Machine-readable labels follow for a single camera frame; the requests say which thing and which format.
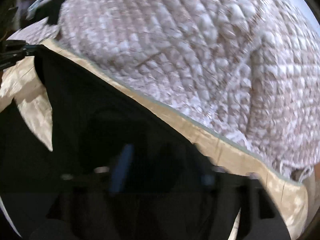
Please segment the black pants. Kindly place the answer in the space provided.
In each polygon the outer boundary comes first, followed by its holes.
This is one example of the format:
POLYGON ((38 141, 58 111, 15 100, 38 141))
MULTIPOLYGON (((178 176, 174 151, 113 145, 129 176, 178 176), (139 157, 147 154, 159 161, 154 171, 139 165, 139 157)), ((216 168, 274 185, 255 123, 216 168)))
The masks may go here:
POLYGON ((120 239, 200 239, 212 197, 207 157, 128 96, 49 49, 36 75, 53 109, 53 148, 31 133, 11 103, 1 113, 1 198, 23 239, 47 219, 65 186, 115 165, 133 146, 123 188, 108 210, 120 239))

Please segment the beige satin bed sheet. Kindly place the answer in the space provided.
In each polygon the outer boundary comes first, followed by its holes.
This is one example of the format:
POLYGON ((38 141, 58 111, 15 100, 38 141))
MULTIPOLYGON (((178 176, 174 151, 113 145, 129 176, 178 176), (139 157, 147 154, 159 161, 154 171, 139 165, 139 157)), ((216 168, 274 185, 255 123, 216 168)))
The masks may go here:
MULTIPOLYGON (((47 39, 43 44, 50 50, 89 70, 152 111, 189 141, 196 143, 201 152, 210 157, 216 165, 223 166, 233 174, 243 176, 249 172, 257 173, 262 185, 276 203, 290 237, 298 239, 302 235, 308 215, 308 193, 303 184, 285 179, 278 172, 265 165, 256 155, 247 153, 243 148, 214 134, 173 108, 120 84, 101 72, 89 60, 62 48, 55 41, 47 39)), ((18 104, 18 109, 31 131, 51 149, 52 108, 45 88, 36 76, 33 57, 23 59, 15 66, 10 67, 3 75, 1 109, 7 107, 12 100, 18 104)))

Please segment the dark clothes pile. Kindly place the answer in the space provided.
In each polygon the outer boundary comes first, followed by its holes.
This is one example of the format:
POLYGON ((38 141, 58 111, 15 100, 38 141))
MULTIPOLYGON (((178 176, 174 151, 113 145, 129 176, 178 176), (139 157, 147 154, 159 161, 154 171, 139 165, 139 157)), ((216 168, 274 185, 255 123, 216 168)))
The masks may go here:
POLYGON ((11 22, 14 31, 26 28, 27 26, 47 19, 48 25, 56 25, 59 20, 60 9, 65 0, 35 0, 33 3, 28 0, 16 0, 14 7, 17 8, 11 22))

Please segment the quilted pinkish white comforter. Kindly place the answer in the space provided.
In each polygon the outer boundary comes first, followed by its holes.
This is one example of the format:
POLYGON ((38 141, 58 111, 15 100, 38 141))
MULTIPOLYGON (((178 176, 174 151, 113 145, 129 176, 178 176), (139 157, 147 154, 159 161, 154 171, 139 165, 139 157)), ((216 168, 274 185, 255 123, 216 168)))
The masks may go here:
POLYGON ((295 181, 319 162, 319 36, 290 0, 65 0, 11 38, 59 40, 295 181))

